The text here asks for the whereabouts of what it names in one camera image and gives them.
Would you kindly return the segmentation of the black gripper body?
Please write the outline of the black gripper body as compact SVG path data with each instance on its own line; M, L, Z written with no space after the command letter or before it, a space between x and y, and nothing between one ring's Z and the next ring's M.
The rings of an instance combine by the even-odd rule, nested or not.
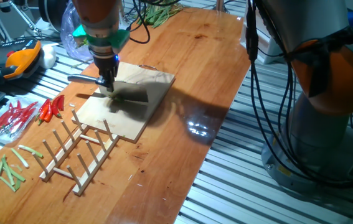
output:
M91 51L94 63L99 69L99 75L106 82L113 82L118 74L119 57L116 53L98 53Z

